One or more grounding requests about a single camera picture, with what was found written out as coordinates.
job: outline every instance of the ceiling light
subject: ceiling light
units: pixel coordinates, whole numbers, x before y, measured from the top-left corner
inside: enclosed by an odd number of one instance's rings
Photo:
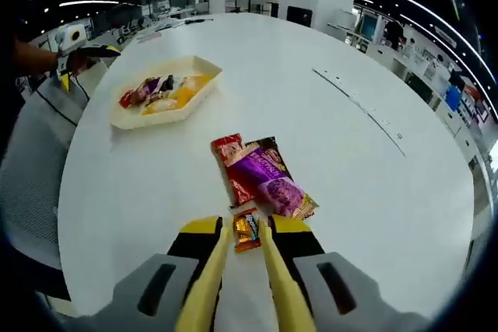
[[[436,19],[438,19],[439,21],[441,21],[448,29],[450,29],[453,33],[455,33],[457,35],[457,37],[459,37],[460,40],[462,42],[464,42],[467,45],[467,47],[470,48],[470,50],[472,51],[472,53],[482,62],[482,64],[484,65],[484,67],[488,71],[488,73],[491,76],[491,78],[493,79],[493,81],[496,82],[495,77],[494,77],[493,73],[491,72],[491,69],[486,64],[486,62],[481,57],[481,55],[478,53],[478,51],[476,51],[475,48],[452,25],[450,25],[449,23],[447,23],[446,21],[444,21],[444,19],[442,19],[440,16],[438,16],[436,13],[434,13],[430,9],[424,7],[423,5],[417,3],[416,1],[414,1],[414,0],[407,0],[407,1],[411,2],[412,4],[418,6],[421,9],[423,9],[424,11],[426,11],[427,13],[429,13],[431,16],[433,16]]]
[[[455,58],[461,62],[461,64],[464,66],[464,68],[466,68],[468,70],[468,72],[470,73],[470,75],[472,76],[472,78],[477,82],[477,85],[482,89],[482,91],[484,92],[484,95],[486,95],[486,98],[488,99],[490,105],[491,105],[491,108],[493,109],[493,112],[495,114],[496,117],[498,117],[498,112],[496,112],[496,109],[493,105],[493,102],[491,101],[491,99],[489,98],[489,96],[486,94],[486,91],[484,91],[484,87],[482,87],[482,84],[481,82],[477,79],[477,77],[475,76],[475,74],[473,73],[472,70],[470,70],[470,68],[463,62],[463,60],[447,45],[445,44],[440,38],[436,37],[433,33],[431,33],[428,29],[426,29],[425,27],[423,27],[422,25],[416,23],[415,21],[413,21],[412,19],[409,19],[408,17],[406,17],[405,15],[400,15],[401,17],[403,17],[404,19],[407,19],[409,22],[411,23],[414,23],[415,25],[417,25],[420,29],[424,30],[427,34],[429,34],[432,38],[435,38],[437,39],[437,41],[443,46],[445,47],[447,50],[449,50],[451,52],[452,55],[455,56]]]
[[[111,0],[78,0],[77,2],[67,2],[59,4],[59,7],[66,7],[67,5],[78,4],[119,4],[119,2],[112,2]]]
[[[372,2],[371,0],[363,0],[364,2],[367,2],[367,3],[371,3],[373,4],[374,2]]]

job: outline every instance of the person's arm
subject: person's arm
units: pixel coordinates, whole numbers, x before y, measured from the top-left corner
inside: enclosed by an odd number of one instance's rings
[[[57,68],[58,54],[29,45],[14,43],[14,66],[17,75],[38,75]]]

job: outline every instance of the white tray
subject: white tray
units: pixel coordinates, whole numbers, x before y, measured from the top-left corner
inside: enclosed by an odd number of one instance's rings
[[[187,56],[185,58],[165,61],[164,63],[152,66],[134,77],[132,82],[122,86],[116,92],[115,97],[113,97],[115,104],[110,111],[109,121],[112,125],[124,130],[182,121],[213,91],[218,82],[217,77],[221,71],[221,68],[198,56]],[[125,109],[119,104],[119,99],[126,91],[129,89],[136,89],[145,79],[157,76],[168,76],[170,74],[180,77],[187,75],[208,75],[213,78],[181,109],[142,115],[141,108]]]

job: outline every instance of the office chair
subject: office chair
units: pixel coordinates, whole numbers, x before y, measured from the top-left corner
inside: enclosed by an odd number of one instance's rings
[[[39,292],[69,300],[58,250],[57,214],[67,149],[34,101],[21,109],[0,165],[0,206],[15,268]]]

